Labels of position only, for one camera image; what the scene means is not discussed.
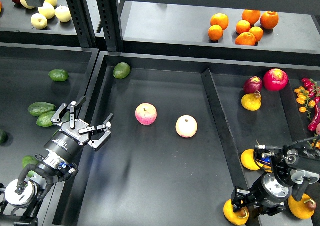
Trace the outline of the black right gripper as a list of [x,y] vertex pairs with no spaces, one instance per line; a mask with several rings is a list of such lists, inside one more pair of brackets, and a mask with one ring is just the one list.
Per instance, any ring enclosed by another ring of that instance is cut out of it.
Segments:
[[292,188],[281,185],[274,173],[264,172],[252,185],[251,189],[235,186],[231,194],[233,212],[243,207],[255,205],[254,215],[274,216],[286,209],[285,201],[292,193]]

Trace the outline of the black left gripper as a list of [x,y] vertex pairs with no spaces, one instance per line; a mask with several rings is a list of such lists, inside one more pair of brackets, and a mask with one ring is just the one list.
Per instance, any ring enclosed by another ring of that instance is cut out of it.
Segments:
[[[111,137],[111,120],[114,117],[110,113],[104,122],[97,126],[89,126],[82,119],[77,119],[77,110],[85,103],[86,97],[82,96],[78,101],[70,104],[63,103],[51,117],[51,122],[61,128],[45,144],[44,148],[56,153],[65,162],[70,163],[87,144],[98,151]],[[69,121],[62,121],[63,116],[69,113]]]

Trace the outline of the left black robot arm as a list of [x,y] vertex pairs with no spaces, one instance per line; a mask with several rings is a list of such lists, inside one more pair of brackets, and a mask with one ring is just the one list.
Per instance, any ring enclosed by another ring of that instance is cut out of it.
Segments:
[[17,179],[0,186],[2,226],[39,225],[38,212],[51,188],[79,172],[75,157],[86,145],[98,151],[110,138],[113,113],[102,124],[91,126],[77,116],[85,101],[83,96],[70,104],[63,103],[50,117],[50,122],[59,129],[44,146],[48,154],[37,154],[36,164],[27,164]]

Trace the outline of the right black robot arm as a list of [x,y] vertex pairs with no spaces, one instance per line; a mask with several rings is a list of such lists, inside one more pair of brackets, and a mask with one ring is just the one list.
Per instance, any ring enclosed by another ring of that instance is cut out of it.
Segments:
[[285,200],[300,201],[307,187],[320,179],[319,136],[292,142],[289,145],[257,144],[243,151],[242,165],[263,174],[249,189],[235,187],[231,195],[234,213],[255,206],[255,214],[273,216],[285,209]]

